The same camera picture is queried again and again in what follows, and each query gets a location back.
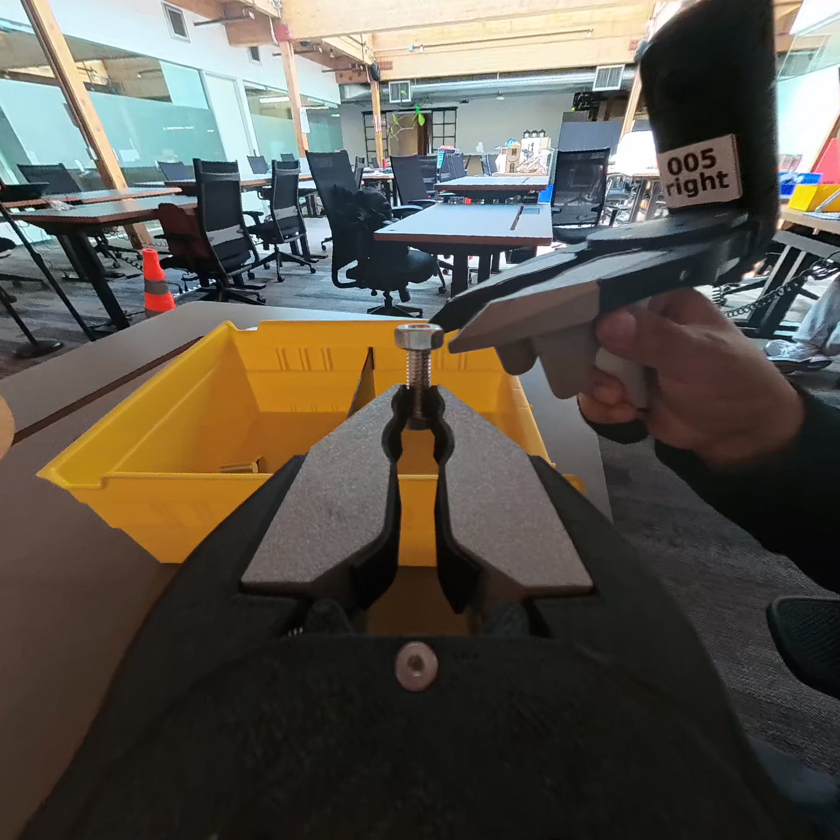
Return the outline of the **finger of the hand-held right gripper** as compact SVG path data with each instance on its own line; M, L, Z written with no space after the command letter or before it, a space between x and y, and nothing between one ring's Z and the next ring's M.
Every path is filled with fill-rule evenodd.
M448 301L431 319L447 333L459 331L466 322L488 302L547 280L561 278L562 282L586 281L609 277L614 272L614 257L584 259L582 255L562 255L544 267L523 271L520 274L484 284L458 294Z
M448 343L452 354L558 337L576 328L581 345L596 355L592 322L601 310L602 280L547 280L488 302Z

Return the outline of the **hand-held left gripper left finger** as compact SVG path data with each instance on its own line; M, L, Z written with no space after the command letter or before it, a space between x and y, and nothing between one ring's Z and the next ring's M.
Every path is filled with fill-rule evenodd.
M394 582L403 386L393 385L306 454L241 583L249 593L367 610Z

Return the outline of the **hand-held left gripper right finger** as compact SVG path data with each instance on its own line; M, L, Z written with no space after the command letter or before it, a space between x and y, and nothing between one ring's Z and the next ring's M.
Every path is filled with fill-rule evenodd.
M455 613L590 595L593 580L539 468L552 467L448 389L427 391L434 436L437 578Z

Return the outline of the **yellow divided plastic bin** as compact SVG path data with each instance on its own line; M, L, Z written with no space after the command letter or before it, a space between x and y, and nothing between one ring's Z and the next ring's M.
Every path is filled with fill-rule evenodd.
M39 477L88 504L109 526L162 563L187 560L218 526L269 484L278 507L309 450L393 385L403 386L398 566L426 549L437 564L434 436L406 427L406 351L388 319L262 322L255 331L224 322L57 456ZM432 351L431 387L448 389L533 458L544 446L518 378L491 363L492 350ZM427 420L427 391L423 400ZM221 465L259 460L257 475ZM275 516L231 522L245 570Z

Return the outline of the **person's right hand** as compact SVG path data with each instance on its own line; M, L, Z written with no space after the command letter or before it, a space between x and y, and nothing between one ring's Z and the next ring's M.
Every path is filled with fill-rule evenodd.
M649 369L648 404L636 409L621 381L594 369L577 397L587 422L642 421L660 444L716 468L776 456L802 430L803 397L697 290L611 311L595 334L604 350Z

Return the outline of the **black office chair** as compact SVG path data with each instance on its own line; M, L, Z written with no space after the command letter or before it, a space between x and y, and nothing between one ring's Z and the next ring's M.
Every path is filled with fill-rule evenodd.
M596 231L606 201L610 156L609 146L557 152L551 199L554 243L577 245Z
M264 250L272 248L276 262L276 280L284 281L280 273L283 261L315 272L315 259L309 248L308 232L301 212L298 186L300 166L295 161L273 160L270 164L270 184L267 186L265 217L255 218L247 230Z
M196 219L205 256L200 271L214 283L206 300L263 306L265 284L247 283L262 266L242 207L238 165L193 160L196 181Z
M436 204L435 198L429 196L424 180L425 161L425 156L417 154L394 155L391 158L398 207L426 208Z
M375 239L395 222L392 205L376 189L358 185L345 150L308 151L307 160L331 229L333 285L382 295L371 315L421 319L422 309L409 305L408 287L438 275L436 258L402 241Z

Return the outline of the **cardboard box stack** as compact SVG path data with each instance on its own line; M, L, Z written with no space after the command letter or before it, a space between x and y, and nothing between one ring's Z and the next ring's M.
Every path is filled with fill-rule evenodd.
M497 174L548 176L552 160L550 136L543 129L525 130L519 140L510 140L500 148Z

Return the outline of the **green plant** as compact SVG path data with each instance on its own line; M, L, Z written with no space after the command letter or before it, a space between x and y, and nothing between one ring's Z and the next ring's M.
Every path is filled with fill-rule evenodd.
M414 152L402 152L402 154L425 154L424 149L428 141L426 116L418 108L413 111L389 112L386 117L383 117L388 144L414 149Z

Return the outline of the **orange traffic cone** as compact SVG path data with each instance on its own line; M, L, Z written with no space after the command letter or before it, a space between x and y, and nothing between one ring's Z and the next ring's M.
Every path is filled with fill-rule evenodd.
M154 248L143 248L141 255L144 316L146 319L152 319L174 310L175 300L166 281L158 252Z

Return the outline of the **person's leg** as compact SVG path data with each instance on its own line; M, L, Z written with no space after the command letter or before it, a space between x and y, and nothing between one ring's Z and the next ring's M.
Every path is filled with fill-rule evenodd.
M825 839L839 838L839 781L769 742L749 736L752 750L784 798L798 807Z

